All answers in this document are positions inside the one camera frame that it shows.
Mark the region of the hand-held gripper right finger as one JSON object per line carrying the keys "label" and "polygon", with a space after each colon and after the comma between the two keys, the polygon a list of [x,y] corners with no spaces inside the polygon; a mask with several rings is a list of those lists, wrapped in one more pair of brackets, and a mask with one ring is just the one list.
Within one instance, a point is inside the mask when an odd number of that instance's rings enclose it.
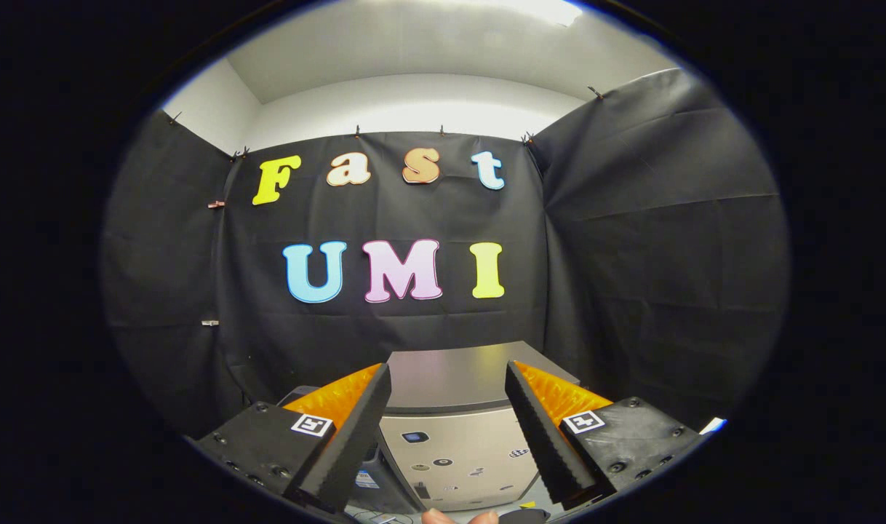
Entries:
{"label": "hand-held gripper right finger", "polygon": [[640,397],[613,402],[518,360],[504,391],[551,501],[566,510],[633,490],[703,440]]}

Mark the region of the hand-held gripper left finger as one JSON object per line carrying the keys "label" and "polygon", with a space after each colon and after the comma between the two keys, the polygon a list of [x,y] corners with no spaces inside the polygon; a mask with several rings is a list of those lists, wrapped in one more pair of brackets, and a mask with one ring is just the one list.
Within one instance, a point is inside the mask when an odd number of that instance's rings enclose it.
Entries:
{"label": "hand-held gripper left finger", "polygon": [[391,369],[381,362],[286,405],[256,402],[194,447],[277,500],[341,514],[391,394]]}

